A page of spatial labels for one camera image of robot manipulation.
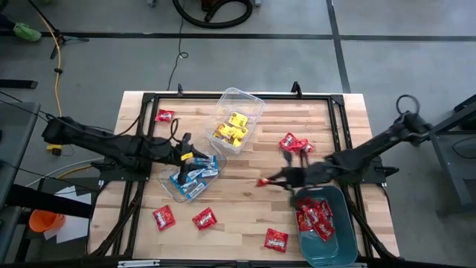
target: clear plastic bin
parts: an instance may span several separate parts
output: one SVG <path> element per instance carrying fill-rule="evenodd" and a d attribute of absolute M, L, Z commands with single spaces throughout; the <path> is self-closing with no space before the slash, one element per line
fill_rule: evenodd
<path fill-rule="evenodd" d="M 248 138 L 253 133 L 265 107 L 266 105 L 263 100 L 239 89 L 229 88 L 225 90 L 225 93 L 223 93 L 222 97 L 218 100 L 215 111 L 210 114 L 207 120 L 205 125 L 205 137 L 210 140 L 210 142 L 215 145 L 221 153 L 239 154 L 245 146 Z M 242 138 L 240 146 L 233 146 L 232 144 L 223 141 L 223 137 L 217 138 L 214 136 L 214 133 L 220 124 L 230 125 L 228 121 L 234 112 L 238 112 L 248 118 L 248 121 L 245 124 L 245 128 L 248 132 Z"/>
<path fill-rule="evenodd" d="M 191 144 L 200 152 L 204 153 L 207 156 L 216 156 L 218 161 L 218 174 L 216 176 L 210 176 L 206 178 L 199 178 L 197 177 L 197 185 L 194 188 L 191 188 L 190 191 L 187 193 L 182 193 L 176 187 L 174 183 L 171 182 L 170 176 L 175 174 L 176 172 L 180 171 L 179 167 L 173 165 L 163 165 L 157 164 L 154 169 L 159 170 L 160 172 L 155 173 L 157 176 L 158 181 L 162 184 L 165 188 L 167 193 L 176 201 L 176 202 L 186 202 L 186 201 L 193 201 L 197 198 L 203 191 L 206 189 L 219 177 L 220 173 L 222 172 L 223 168 L 226 166 L 226 158 L 215 148 L 210 141 L 206 138 L 198 137 L 195 141 L 191 141 Z M 194 159 L 189 159 L 187 162 L 193 162 Z"/>

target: wooden table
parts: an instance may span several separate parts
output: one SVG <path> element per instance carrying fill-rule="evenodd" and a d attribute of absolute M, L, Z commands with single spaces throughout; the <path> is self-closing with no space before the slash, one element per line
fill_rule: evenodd
<path fill-rule="evenodd" d="M 142 94 L 124 92 L 115 129 L 117 133 L 125 130 L 137 118 Z M 344 99 L 353 145 L 358 146 L 372 137 L 364 97 L 348 94 L 344 95 Z M 180 118 L 178 137 L 190 132 L 197 138 L 202 136 L 202 123 L 215 104 L 216 100 L 163 99 L 159 106 L 176 111 L 175 117 Z M 334 150 L 324 101 L 267 100 L 266 110 L 243 152 L 238 156 L 227 157 L 228 164 L 220 178 L 194 202 L 177 203 L 170 198 L 159 181 L 154 179 L 160 175 L 162 165 L 154 164 L 151 180 L 144 192 L 134 258 L 302 261 L 297 228 L 288 204 L 289 192 L 272 186 L 255 187 L 256 179 L 276 173 L 285 166 L 285 161 L 278 153 L 277 143 L 287 132 L 298 138 L 307 138 L 315 145 L 316 152 L 310 159 L 312 162 Z M 156 124 L 154 136 L 157 135 L 168 137 L 169 125 Z M 112 182 L 99 196 L 91 220 L 90 252 L 99 246 L 118 221 L 124 184 Z M 382 190 L 375 185 L 362 185 L 361 192 L 370 227 L 390 252 L 399 255 L 392 219 Z M 159 233 L 152 212 L 163 205 L 170 205 L 176 225 Z M 207 207 L 213 209 L 219 223 L 212 229 L 199 232 L 191 219 Z M 356 222 L 354 225 L 358 248 L 363 254 L 360 228 Z M 264 248 L 268 228 L 289 234 L 286 253 Z M 129 227 L 125 230 L 125 234 L 128 234 Z M 124 250 L 127 237 L 123 237 L 121 251 Z"/>

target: concrete floor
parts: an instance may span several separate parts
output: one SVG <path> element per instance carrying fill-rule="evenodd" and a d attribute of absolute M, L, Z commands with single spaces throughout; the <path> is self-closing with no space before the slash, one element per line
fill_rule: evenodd
<path fill-rule="evenodd" d="M 335 0 L 341 34 L 475 35 L 472 0 Z M 168 0 L 155 9 L 145 1 L 62 0 L 42 7 L 63 31 L 177 33 L 180 17 Z M 203 16 L 197 1 L 187 10 Z M 6 14 L 44 30 L 26 1 L 12 1 Z M 217 20 L 242 12 L 227 4 Z M 263 0 L 243 25 L 209 31 L 185 23 L 184 33 L 330 34 L 325 0 Z M 126 90 L 164 90 L 177 54 L 177 39 L 92 39 L 62 50 L 60 97 L 65 115 L 90 125 L 114 128 Z M 396 118 L 393 105 L 401 94 L 420 99 L 422 116 L 437 123 L 475 93 L 474 42 L 342 42 L 352 93 L 365 96 L 374 134 Z M 56 113 L 51 38 L 27 44 L 0 37 L 0 76 L 39 82 L 35 90 L 5 90 L 23 101 L 36 101 Z M 184 39 L 172 89 L 287 92 L 298 80 L 306 92 L 342 92 L 332 41 L 266 39 Z M 71 157 L 45 153 L 38 121 L 22 167 L 47 173 L 97 157 L 80 148 Z M 385 153 L 386 165 L 400 167 L 388 182 L 393 224 L 401 256 L 437 264 L 476 264 L 474 215 L 439 219 L 435 209 L 455 201 L 451 183 L 441 174 L 431 145 L 401 144 Z M 94 175 L 86 171 L 80 176 Z M 19 184 L 35 176 L 20 173 Z"/>

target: teal tray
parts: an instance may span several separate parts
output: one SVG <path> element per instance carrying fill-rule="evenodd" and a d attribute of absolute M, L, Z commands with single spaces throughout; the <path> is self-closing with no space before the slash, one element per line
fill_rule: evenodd
<path fill-rule="evenodd" d="M 310 197 L 317 201 L 326 200 L 332 210 L 331 221 L 335 234 L 324 242 L 314 231 L 298 230 L 304 258 L 313 267 L 342 267 L 352 264 L 357 258 L 357 243 L 344 195 L 334 186 L 308 190 L 298 191 L 296 196 Z"/>

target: red candy wrapper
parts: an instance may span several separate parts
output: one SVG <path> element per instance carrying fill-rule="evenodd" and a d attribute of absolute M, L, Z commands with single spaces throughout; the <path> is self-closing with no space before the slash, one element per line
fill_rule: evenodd
<path fill-rule="evenodd" d="M 168 205 L 154 211 L 152 215 L 157 221 L 157 228 L 159 232 L 162 232 L 163 230 L 176 224 L 176 220 L 173 218 L 172 211 Z"/>
<path fill-rule="evenodd" d="M 288 152 L 295 151 L 296 153 L 299 153 L 301 150 L 304 150 L 306 153 L 311 153 L 315 150 L 314 146 L 312 146 L 307 139 L 297 139 L 291 133 L 286 134 L 280 141 L 280 146 Z"/>
<path fill-rule="evenodd" d="M 307 232 L 312 230 L 311 221 L 306 217 L 304 212 L 296 211 L 296 219 L 299 232 Z"/>
<path fill-rule="evenodd" d="M 159 109 L 155 120 L 158 122 L 167 122 L 170 123 L 172 121 L 172 116 L 175 112 L 174 111 L 167 111 Z"/>
<path fill-rule="evenodd" d="M 304 152 L 306 152 L 308 154 L 315 151 L 315 148 L 312 144 L 306 144 L 306 146 L 304 146 L 303 149 L 304 149 Z"/>
<path fill-rule="evenodd" d="M 316 224 L 313 224 L 314 230 L 319 234 L 322 240 L 328 241 L 335 233 L 334 227 L 328 220 L 320 220 Z"/>
<path fill-rule="evenodd" d="M 293 149 L 296 153 L 299 153 L 301 149 L 304 149 L 305 146 L 307 146 L 309 142 L 307 141 L 307 138 L 300 139 L 296 141 Z"/>
<path fill-rule="evenodd" d="M 213 211 L 211 211 L 211 208 L 207 208 L 200 212 L 200 214 L 196 215 L 192 221 L 199 228 L 199 230 L 210 228 L 216 224 L 216 218 L 213 214 Z"/>
<path fill-rule="evenodd" d="M 303 207 L 304 214 L 309 218 L 312 224 L 316 224 L 318 221 L 327 220 L 327 216 L 319 205 L 309 208 Z"/>
<path fill-rule="evenodd" d="M 297 201 L 297 206 L 299 206 L 300 208 L 302 208 L 304 206 L 306 206 L 307 208 L 314 208 L 315 206 L 319 205 L 319 202 L 318 201 L 314 201 L 312 198 L 310 197 L 304 197 L 304 198 L 301 198 Z"/>
<path fill-rule="evenodd" d="M 263 187 L 269 183 L 269 179 L 258 179 L 256 182 L 256 187 Z"/>
<path fill-rule="evenodd" d="M 287 151 L 291 152 L 291 151 L 294 150 L 294 146 L 295 146 L 295 143 L 297 141 L 298 140 L 296 139 L 296 137 L 294 135 L 292 135 L 291 133 L 288 133 L 288 134 L 286 134 L 286 137 L 284 137 L 280 141 L 280 146 L 284 150 L 287 150 Z"/>
<path fill-rule="evenodd" d="M 285 253 L 287 244 L 288 234 L 268 228 L 268 232 L 266 232 L 265 247 Z"/>
<path fill-rule="evenodd" d="M 321 207 L 321 210 L 325 213 L 326 216 L 328 216 L 328 217 L 334 216 L 332 214 L 332 211 L 330 210 L 329 203 L 326 200 L 321 202 L 320 207 Z"/>

